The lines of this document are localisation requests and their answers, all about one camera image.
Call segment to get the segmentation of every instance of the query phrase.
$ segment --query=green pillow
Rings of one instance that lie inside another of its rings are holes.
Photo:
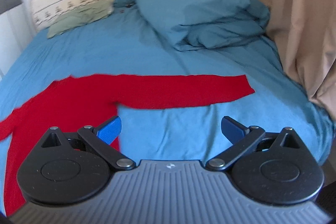
[[[108,17],[113,12],[112,0],[98,0],[83,7],[76,8],[59,16],[49,27],[48,38],[62,34],[73,28],[89,24]]]

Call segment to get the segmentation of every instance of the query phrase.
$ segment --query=white curtain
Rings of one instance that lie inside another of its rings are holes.
[[[0,81],[32,38],[22,5],[0,15]]]

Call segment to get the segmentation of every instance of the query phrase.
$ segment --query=metal screw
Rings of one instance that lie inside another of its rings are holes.
[[[120,159],[120,160],[117,160],[117,165],[123,168],[131,167],[133,165],[133,160]]]
[[[222,159],[211,159],[209,160],[209,165],[215,168],[220,168],[225,165],[225,161]]]

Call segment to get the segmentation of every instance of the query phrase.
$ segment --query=white logo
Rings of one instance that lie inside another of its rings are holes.
[[[176,165],[175,164],[167,164],[166,167],[169,168],[169,169],[172,169],[172,168],[175,168]]]

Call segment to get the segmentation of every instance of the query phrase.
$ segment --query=blue bed sheet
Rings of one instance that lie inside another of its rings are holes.
[[[243,46],[180,52],[164,43],[136,5],[52,39],[46,35],[47,30],[37,34],[0,82],[0,120],[52,81],[69,75],[246,74],[256,92],[235,102],[168,110],[120,106],[122,152],[137,162],[205,161],[231,145],[220,131],[221,118],[229,115],[270,132],[291,126],[319,163],[329,154],[335,125],[324,109],[307,100],[300,85],[284,75],[277,49],[266,37]],[[0,144],[2,184],[9,142]]]

